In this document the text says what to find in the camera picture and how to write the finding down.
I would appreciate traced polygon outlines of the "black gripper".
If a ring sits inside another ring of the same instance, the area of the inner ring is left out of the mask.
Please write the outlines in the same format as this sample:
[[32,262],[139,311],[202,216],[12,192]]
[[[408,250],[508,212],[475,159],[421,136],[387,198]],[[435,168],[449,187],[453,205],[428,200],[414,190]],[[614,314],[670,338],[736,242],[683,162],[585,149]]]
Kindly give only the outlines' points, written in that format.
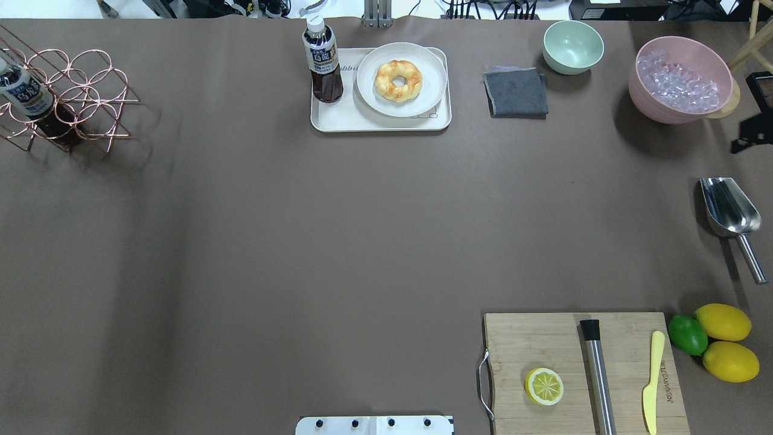
[[740,122],[738,138],[731,142],[731,153],[737,154],[756,145],[772,144],[772,115],[759,114]]

